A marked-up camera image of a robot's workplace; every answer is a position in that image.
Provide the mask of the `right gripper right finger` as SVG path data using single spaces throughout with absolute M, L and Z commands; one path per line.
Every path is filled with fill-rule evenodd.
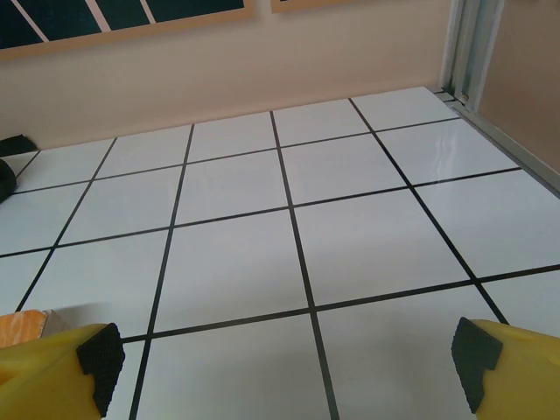
M 451 356 L 478 419 L 559 418 L 559 338 L 461 318 Z

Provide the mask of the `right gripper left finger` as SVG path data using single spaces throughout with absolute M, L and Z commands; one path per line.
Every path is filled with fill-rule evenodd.
M 114 323 L 1 350 L 2 419 L 103 419 L 125 352 Z

